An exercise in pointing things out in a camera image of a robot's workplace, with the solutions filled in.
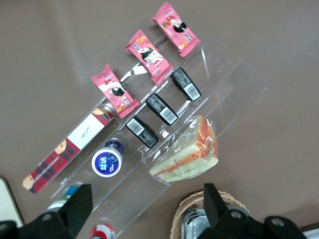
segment red and white can lid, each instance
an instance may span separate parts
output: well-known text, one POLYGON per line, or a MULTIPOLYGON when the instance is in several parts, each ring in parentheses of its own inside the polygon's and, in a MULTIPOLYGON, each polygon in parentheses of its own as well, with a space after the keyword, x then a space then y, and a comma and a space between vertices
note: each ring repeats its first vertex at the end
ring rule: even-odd
POLYGON ((90 231, 90 239, 114 239, 113 228, 108 224, 97 224, 90 231))

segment snack packet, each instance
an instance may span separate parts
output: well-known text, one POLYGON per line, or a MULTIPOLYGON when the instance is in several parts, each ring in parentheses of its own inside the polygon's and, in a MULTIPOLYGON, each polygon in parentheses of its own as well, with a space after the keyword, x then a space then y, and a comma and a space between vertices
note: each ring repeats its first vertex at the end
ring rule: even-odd
POLYGON ((158 86, 173 69, 173 66, 160 54, 142 30, 138 30, 125 49, 140 60, 158 86))
POLYGON ((124 118, 140 104, 137 100, 133 100, 109 64, 106 64, 100 75, 92 76, 91 79, 112 104, 119 117, 124 118))
POLYGON ((151 20, 162 28, 182 57, 188 55, 200 42, 168 2, 160 7, 151 20))
POLYGON ((196 177, 217 163, 216 134, 208 120, 197 116, 158 159, 150 174, 173 182, 196 177))

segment pink snack wrapper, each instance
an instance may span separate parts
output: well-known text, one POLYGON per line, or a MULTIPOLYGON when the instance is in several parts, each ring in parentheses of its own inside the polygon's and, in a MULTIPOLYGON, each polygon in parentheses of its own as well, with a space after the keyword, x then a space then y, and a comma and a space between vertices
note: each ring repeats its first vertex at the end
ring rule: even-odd
POLYGON ((200 42, 168 2, 160 7, 151 20, 162 28, 182 57, 187 56, 200 42))
POLYGON ((125 49, 140 60, 158 86, 173 69, 173 66, 160 54, 142 30, 138 30, 125 49))
POLYGON ((124 118, 140 104, 137 100, 133 100, 109 64, 106 64, 100 75, 92 76, 91 79, 112 104, 119 117, 124 118))

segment blue label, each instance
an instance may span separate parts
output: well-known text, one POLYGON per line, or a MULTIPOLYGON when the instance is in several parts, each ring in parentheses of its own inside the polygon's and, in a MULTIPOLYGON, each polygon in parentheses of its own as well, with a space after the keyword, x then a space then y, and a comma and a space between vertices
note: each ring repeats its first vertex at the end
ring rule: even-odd
POLYGON ((103 152, 96 157, 95 168, 102 174, 110 175, 118 170, 119 160, 114 154, 103 152))
POLYGON ((117 142, 117 141, 108 141, 108 142, 105 143, 104 147, 112 147, 112 148, 116 149, 123 157, 124 148, 119 142, 117 142))

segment cartoon character on wrapper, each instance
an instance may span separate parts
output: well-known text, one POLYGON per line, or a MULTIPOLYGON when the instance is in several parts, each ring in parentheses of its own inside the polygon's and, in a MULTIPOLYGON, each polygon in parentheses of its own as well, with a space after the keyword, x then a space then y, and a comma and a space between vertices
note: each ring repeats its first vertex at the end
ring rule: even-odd
POLYGON ((187 26, 181 18, 176 19, 175 16, 169 16, 166 19, 167 21, 163 23, 163 28, 167 28, 169 25, 173 25, 173 29, 175 32, 183 33, 186 31, 187 26))
POLYGON ((147 63, 147 67, 151 64, 154 64, 154 66, 158 66, 163 61, 162 55, 160 55, 156 50, 149 47, 140 49, 138 53, 141 53, 141 57, 147 63))
POLYGON ((114 82, 112 80, 106 80, 105 81, 105 85, 108 88, 112 89, 111 92, 115 96, 122 96, 122 95, 124 95, 124 93, 126 91, 124 86, 122 86, 122 84, 120 82, 114 82))

